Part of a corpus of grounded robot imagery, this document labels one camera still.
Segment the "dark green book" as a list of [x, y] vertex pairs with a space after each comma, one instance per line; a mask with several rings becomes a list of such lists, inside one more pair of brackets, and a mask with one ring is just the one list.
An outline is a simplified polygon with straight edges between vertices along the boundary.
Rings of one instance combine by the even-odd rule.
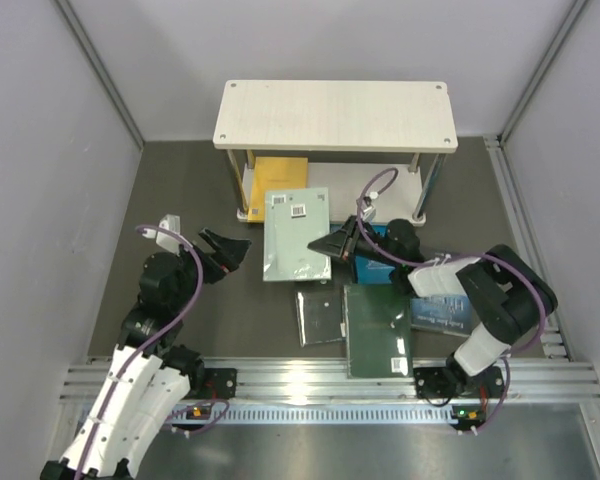
[[343, 290], [343, 320], [350, 378], [412, 376], [407, 296], [391, 285], [347, 285]]

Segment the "yellow Little Prince book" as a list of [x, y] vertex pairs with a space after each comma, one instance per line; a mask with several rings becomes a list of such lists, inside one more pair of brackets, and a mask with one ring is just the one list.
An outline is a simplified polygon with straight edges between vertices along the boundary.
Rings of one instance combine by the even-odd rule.
[[257, 157], [247, 221], [263, 223], [268, 191], [304, 189], [308, 182], [306, 157]]

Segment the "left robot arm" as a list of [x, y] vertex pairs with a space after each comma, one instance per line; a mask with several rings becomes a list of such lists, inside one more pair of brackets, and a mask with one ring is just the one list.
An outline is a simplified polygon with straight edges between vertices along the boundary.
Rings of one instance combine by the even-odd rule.
[[111, 363], [84, 423], [43, 479], [133, 479], [176, 405], [205, 388], [202, 355], [175, 341], [202, 288], [236, 271], [251, 242], [207, 228], [204, 251], [180, 232], [179, 219], [139, 225], [159, 252], [147, 257], [135, 304], [121, 324]]

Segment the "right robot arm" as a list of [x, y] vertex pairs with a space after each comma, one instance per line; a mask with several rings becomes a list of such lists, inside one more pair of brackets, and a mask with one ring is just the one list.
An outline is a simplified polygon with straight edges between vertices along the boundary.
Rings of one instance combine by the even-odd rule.
[[470, 396], [483, 372], [530, 330], [535, 340], [558, 307], [553, 289], [509, 246], [498, 244], [479, 255], [442, 255], [427, 260], [415, 227], [394, 219], [384, 233], [352, 215], [339, 229], [311, 240], [307, 248], [332, 259], [363, 257], [393, 268], [392, 283], [418, 299], [459, 295], [468, 300], [479, 324], [446, 361], [449, 389]]

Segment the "dark blue Wuthering Heights book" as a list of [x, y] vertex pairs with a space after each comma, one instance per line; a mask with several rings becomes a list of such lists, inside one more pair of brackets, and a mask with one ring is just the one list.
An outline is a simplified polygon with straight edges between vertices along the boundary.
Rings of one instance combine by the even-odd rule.
[[410, 315], [416, 330], [468, 337], [474, 328], [473, 308], [464, 295], [411, 298]]

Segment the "bright blue book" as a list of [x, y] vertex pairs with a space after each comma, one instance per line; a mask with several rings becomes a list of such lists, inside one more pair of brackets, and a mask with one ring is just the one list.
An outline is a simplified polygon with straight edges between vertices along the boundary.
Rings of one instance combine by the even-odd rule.
[[375, 260], [356, 257], [353, 263], [332, 261], [332, 280], [343, 284], [389, 285], [393, 268]]

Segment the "pale grey-green book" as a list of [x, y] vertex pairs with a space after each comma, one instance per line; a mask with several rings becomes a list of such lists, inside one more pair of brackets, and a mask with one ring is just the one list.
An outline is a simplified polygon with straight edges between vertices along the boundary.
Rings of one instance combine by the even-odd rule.
[[329, 232], [326, 188], [268, 191], [265, 194], [263, 280], [331, 280], [331, 259], [308, 248], [309, 243]]

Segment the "aluminium front rail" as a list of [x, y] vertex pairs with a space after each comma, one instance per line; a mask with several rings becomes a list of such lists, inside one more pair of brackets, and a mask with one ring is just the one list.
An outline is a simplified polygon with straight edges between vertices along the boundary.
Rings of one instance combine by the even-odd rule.
[[[290, 405], [417, 403], [412, 379], [350, 379], [336, 358], [208, 358], [211, 368], [237, 370], [235, 399]], [[589, 363], [541, 358], [509, 361], [511, 403], [600, 402], [600, 383]]]

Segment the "black glossy book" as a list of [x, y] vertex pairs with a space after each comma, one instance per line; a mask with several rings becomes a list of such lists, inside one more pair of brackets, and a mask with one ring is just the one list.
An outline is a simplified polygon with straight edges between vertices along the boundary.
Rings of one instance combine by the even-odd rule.
[[299, 342], [302, 347], [345, 339], [341, 287], [299, 290], [295, 300]]

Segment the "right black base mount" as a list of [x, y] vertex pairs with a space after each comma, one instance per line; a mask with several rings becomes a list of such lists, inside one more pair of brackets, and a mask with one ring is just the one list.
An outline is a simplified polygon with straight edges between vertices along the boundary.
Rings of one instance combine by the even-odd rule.
[[449, 366], [414, 369], [416, 396], [436, 404], [456, 399], [499, 398], [504, 392], [502, 369], [490, 366], [476, 376]]

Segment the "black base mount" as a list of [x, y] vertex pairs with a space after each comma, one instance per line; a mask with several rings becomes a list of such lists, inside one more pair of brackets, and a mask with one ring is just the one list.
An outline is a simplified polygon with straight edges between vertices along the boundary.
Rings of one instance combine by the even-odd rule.
[[235, 397], [238, 371], [234, 368], [208, 368], [195, 399], [224, 399]]
[[504, 392], [502, 369], [490, 366], [476, 376], [449, 366], [414, 369], [416, 396], [436, 404], [456, 399], [499, 398]]

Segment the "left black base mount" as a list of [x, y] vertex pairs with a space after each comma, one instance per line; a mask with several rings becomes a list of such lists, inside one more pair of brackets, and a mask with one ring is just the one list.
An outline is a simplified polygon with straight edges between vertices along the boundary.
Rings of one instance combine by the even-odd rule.
[[238, 371], [234, 368], [208, 368], [195, 399], [224, 399], [235, 397]]

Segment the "white two-tier shelf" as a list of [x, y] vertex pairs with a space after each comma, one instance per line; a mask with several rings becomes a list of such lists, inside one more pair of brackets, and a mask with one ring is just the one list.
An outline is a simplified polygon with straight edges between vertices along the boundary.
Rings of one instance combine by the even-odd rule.
[[213, 143], [234, 176], [237, 217], [253, 210], [258, 153], [340, 152], [341, 162], [313, 162], [307, 184], [326, 187], [331, 220], [353, 214], [381, 155], [399, 170], [377, 202], [376, 222], [426, 222], [425, 209], [446, 158], [458, 148], [448, 86], [443, 81], [229, 80]]

